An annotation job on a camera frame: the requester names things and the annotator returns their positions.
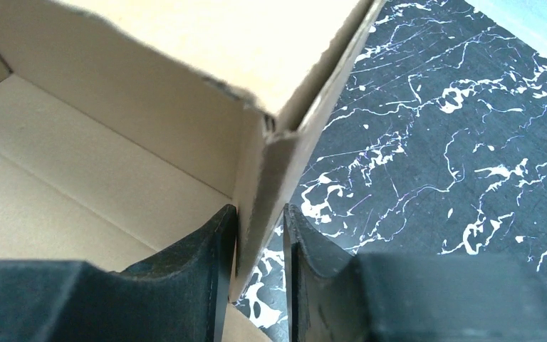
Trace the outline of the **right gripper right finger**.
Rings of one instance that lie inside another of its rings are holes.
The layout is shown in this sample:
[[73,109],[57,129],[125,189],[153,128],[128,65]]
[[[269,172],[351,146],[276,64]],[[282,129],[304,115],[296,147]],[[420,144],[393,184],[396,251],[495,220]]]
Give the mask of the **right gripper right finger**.
[[292,341],[547,341],[547,287],[483,256],[350,254],[283,208]]

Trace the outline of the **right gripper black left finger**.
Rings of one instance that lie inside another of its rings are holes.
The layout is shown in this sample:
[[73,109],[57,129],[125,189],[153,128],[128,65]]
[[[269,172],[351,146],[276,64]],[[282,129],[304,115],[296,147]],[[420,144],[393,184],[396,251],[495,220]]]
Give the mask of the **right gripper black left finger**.
[[220,341],[237,212],[123,271],[86,261],[1,260],[0,341]]

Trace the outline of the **brown cardboard box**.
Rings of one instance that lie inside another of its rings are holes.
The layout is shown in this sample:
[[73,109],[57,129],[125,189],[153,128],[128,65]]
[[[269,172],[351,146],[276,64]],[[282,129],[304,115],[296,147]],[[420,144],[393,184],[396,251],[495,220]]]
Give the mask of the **brown cardboard box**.
[[120,272],[237,212],[220,341],[381,1],[0,1],[0,261]]

